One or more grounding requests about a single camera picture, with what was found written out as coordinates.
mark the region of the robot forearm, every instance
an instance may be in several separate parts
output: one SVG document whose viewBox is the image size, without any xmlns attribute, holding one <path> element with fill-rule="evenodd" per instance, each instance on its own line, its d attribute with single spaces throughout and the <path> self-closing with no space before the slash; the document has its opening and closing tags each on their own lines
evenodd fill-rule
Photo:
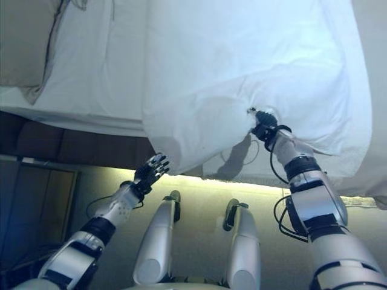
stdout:
<svg viewBox="0 0 387 290">
<path fill-rule="evenodd" d="M 347 212 L 313 149 L 290 128 L 277 126 L 274 116 L 257 112 L 253 134 L 284 166 L 291 196 L 286 208 L 295 231 L 307 237 L 314 262 L 310 289 L 387 289 L 387 278 L 376 261 L 345 227 Z"/>
<path fill-rule="evenodd" d="M 40 282 L 42 286 L 48 285 L 47 281 L 51 282 L 52 289 L 73 289 L 87 284 L 97 270 L 96 262 L 115 229 L 128 219 L 131 210 L 152 190 L 151 185 L 168 171 L 168 162 L 163 163 L 164 159 L 165 156 L 158 154 L 137 169 L 134 181 L 121 184 L 110 201 L 101 206 L 94 217 L 50 257 L 38 279 L 23 283 L 18 288 L 36 287 Z"/>
</svg>

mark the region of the white bed sheet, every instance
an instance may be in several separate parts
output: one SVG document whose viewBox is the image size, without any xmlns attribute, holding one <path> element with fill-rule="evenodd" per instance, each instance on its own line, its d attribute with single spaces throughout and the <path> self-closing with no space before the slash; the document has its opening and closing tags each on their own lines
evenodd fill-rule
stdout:
<svg viewBox="0 0 387 290">
<path fill-rule="evenodd" d="M 383 0 L 354 2 L 357 3 L 357 18 L 361 22 L 358 21 L 358 25 L 366 48 L 365 59 L 369 60 L 367 65 L 372 90 L 374 134 L 360 170 L 355 177 L 346 178 L 339 188 L 344 195 L 379 196 L 382 206 L 382 203 L 387 204 L 387 153 L 384 147 L 386 104 L 383 99 L 387 84 L 383 81 L 382 69 L 387 64 L 380 62 L 386 62 L 383 58 L 386 45 L 383 44 L 387 42 L 383 42 L 383 39 L 387 22 L 383 17 L 383 8 L 386 11 L 387 5 Z M 148 1 L 115 0 L 114 4 L 112 1 L 89 1 L 86 12 L 70 4 L 63 17 L 57 41 L 57 49 L 63 55 L 59 52 L 56 54 L 54 77 L 48 82 L 50 87 L 45 89 L 34 106 L 23 99 L 18 89 L 0 88 L 0 109 L 53 126 L 103 134 L 144 136 L 141 92 Z M 100 75 L 89 76 L 87 72 L 91 67 L 98 70 Z M 57 74 L 64 79 L 55 78 Z M 101 75 L 105 75 L 108 80 L 97 82 Z M 361 119 L 362 112 L 359 109 L 357 112 L 360 115 L 353 116 Z M 264 151 L 261 144 L 258 155 L 261 162 L 252 166 L 255 178 L 252 180 L 251 175 L 246 175 L 243 181 L 278 185 L 271 171 L 258 174 L 259 168 L 268 164 L 268 156 Z M 255 153 L 253 145 L 245 163 L 251 161 Z M 335 162 L 327 165 L 340 166 Z"/>
<path fill-rule="evenodd" d="M 70 3 L 42 95 L 31 106 L 18 88 L 1 88 L 1 110 L 67 129 L 145 136 L 145 21 L 145 1 L 90 1 L 86 11 Z"/>
</svg>

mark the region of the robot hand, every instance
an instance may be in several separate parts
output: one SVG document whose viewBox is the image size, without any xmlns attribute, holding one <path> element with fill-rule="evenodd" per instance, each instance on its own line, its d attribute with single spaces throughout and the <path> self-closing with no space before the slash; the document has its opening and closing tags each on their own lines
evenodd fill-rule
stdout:
<svg viewBox="0 0 387 290">
<path fill-rule="evenodd" d="M 144 199 L 144 195 L 151 192 L 151 185 L 169 171 L 169 168 L 167 167 L 169 161 L 164 162 L 165 159 L 165 155 L 161 153 L 156 154 L 149 159 L 145 165 L 136 170 L 133 182 L 126 181 L 123 183 L 131 183 L 132 188 L 138 194 L 140 202 Z"/>
<path fill-rule="evenodd" d="M 59 249 L 42 267 L 38 279 L 17 289 L 73 289 L 84 287 L 97 271 L 96 262 L 115 229 L 128 220 L 131 210 L 144 199 L 155 183 L 168 172 L 166 157 L 156 154 L 136 170 L 134 181 L 123 182 L 94 217 Z"/>
</svg>

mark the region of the black wire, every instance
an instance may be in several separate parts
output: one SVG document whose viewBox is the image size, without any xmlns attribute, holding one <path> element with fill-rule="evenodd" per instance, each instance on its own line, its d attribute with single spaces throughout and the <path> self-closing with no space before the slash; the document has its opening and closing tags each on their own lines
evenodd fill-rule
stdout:
<svg viewBox="0 0 387 290">
<path fill-rule="evenodd" d="M 53 251 L 57 251 L 61 246 L 62 246 L 62 244 L 41 245 L 41 246 L 39 246 L 37 248 L 37 250 L 35 252 L 25 253 L 23 256 L 21 256 L 14 264 L 12 264 L 12 266 L 10 267 L 10 271 L 15 270 L 15 268 L 17 266 L 19 266 L 19 264 L 21 262 L 23 262 L 27 258 L 30 258 L 31 256 L 34 256 L 34 255 L 38 255 L 38 256 L 46 255 L 46 254 L 49 254 L 49 253 L 51 253 Z"/>
<path fill-rule="evenodd" d="M 276 141 L 274 141 L 272 151 L 270 151 L 270 167 L 272 168 L 274 175 L 277 176 L 277 178 L 279 180 L 281 180 L 285 184 L 289 184 L 289 182 L 287 182 L 284 178 L 282 178 L 278 175 L 277 171 L 274 169 L 274 166 L 273 166 L 273 151 L 274 151 L 274 147 L 275 147 L 276 143 L 277 143 L 277 139 L 276 139 Z"/>
<path fill-rule="evenodd" d="M 308 240 L 302 238 L 302 237 L 305 237 L 305 236 L 303 236 L 303 235 L 301 235 L 301 234 L 299 234 L 299 233 L 297 233 L 295 231 L 292 231 L 291 229 L 287 228 L 286 226 L 284 226 L 282 224 L 282 221 L 284 220 L 284 216 L 285 216 L 285 214 L 287 212 L 287 208 L 286 207 L 285 207 L 284 211 L 282 212 L 281 217 L 279 219 L 277 217 L 277 207 L 278 207 L 279 203 L 281 201 L 283 201 L 284 199 L 287 199 L 287 198 L 289 198 L 289 196 L 284 196 L 283 198 L 280 198 L 275 203 L 274 208 L 273 208 L 273 215 L 274 215 L 274 218 L 275 218 L 275 220 L 276 220 L 276 222 L 278 224 L 279 231 L 281 233 L 283 233 L 284 235 L 286 235 L 286 236 L 289 236 L 289 237 L 292 237 L 292 238 L 294 238 L 296 240 L 300 240 L 302 242 L 306 242 L 307 243 Z"/>
<path fill-rule="evenodd" d="M 90 214 L 89 214 L 89 208 L 90 208 L 90 206 L 92 206 L 92 205 L 95 204 L 96 202 L 99 202 L 99 201 L 102 201 L 102 200 L 104 200 L 104 199 L 108 199 L 108 198 L 111 198 L 111 197 L 112 197 L 112 195 L 108 195 L 108 196 L 104 196 L 104 197 L 102 197 L 102 198 L 97 198 L 97 199 L 95 199 L 95 200 L 89 202 L 89 204 L 86 206 L 86 216 L 87 216 L 89 219 L 91 219 L 91 216 L 90 216 Z"/>
<path fill-rule="evenodd" d="M 296 240 L 300 240 L 301 242 L 307 243 L 308 239 L 302 238 L 302 236 L 300 234 L 297 234 L 295 231 L 290 231 L 287 227 L 285 227 L 282 224 L 282 221 L 284 220 L 284 216 L 285 216 L 286 212 L 287 212 L 287 208 L 284 209 L 284 211 L 282 212 L 281 217 L 279 219 L 279 225 L 278 225 L 279 231 L 282 234 L 285 234 L 286 236 L 289 236 L 289 237 L 292 237 L 292 238 L 294 238 Z"/>
<path fill-rule="evenodd" d="M 283 201 L 284 199 L 287 199 L 287 198 L 289 198 L 289 196 L 284 196 L 283 198 L 279 199 L 279 201 L 275 204 L 275 206 L 274 206 L 274 218 L 276 219 L 276 222 L 278 223 L 278 225 L 279 225 L 281 228 L 283 228 L 284 230 L 286 230 L 286 231 L 288 231 L 289 233 L 294 234 L 294 235 L 296 235 L 296 236 L 303 236 L 303 235 L 301 235 L 301 234 L 299 234 L 299 233 L 297 233 L 297 232 L 295 232 L 295 231 L 292 231 L 291 229 L 285 227 L 285 226 L 282 224 L 281 218 L 282 218 L 282 219 L 284 218 L 284 215 L 285 215 L 284 212 L 287 211 L 287 208 L 286 208 L 286 207 L 285 207 L 284 212 L 282 213 L 281 218 L 278 219 L 278 217 L 277 217 L 277 206 L 279 205 L 279 203 L 280 203 L 281 201 Z"/>
<path fill-rule="evenodd" d="M 108 199 L 108 198 L 111 198 L 111 197 L 112 197 L 112 195 L 104 196 L 104 197 L 102 197 L 102 198 L 97 198 L 97 199 L 95 199 L 95 200 L 89 202 L 89 204 L 86 206 L 86 216 L 87 216 L 89 219 L 91 219 L 91 216 L 90 216 L 90 214 L 89 214 L 89 208 L 90 208 L 90 206 L 92 206 L 92 205 L 95 204 L 96 202 L 99 202 L 99 201 L 102 201 L 102 200 L 104 200 L 104 199 Z M 141 201 L 141 205 L 139 205 L 138 207 L 134 207 L 133 210 L 138 209 L 138 208 L 142 208 L 143 206 L 144 206 L 144 202 Z"/>
<path fill-rule="evenodd" d="M 136 210 L 136 209 L 138 209 L 138 208 L 142 208 L 143 206 L 144 206 L 144 202 L 141 201 L 141 205 L 139 205 L 138 207 L 134 207 L 133 210 Z"/>
</svg>

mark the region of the mattress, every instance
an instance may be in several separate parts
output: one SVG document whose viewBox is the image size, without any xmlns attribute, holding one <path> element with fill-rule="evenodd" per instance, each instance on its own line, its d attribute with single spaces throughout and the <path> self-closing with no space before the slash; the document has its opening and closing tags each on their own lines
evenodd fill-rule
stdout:
<svg viewBox="0 0 387 290">
<path fill-rule="evenodd" d="M 32 106 L 18 88 L 0 88 L 1 110 L 67 129 L 144 137 L 145 16 L 145 1 L 90 1 L 86 11 L 70 3 L 41 96 Z"/>
</svg>

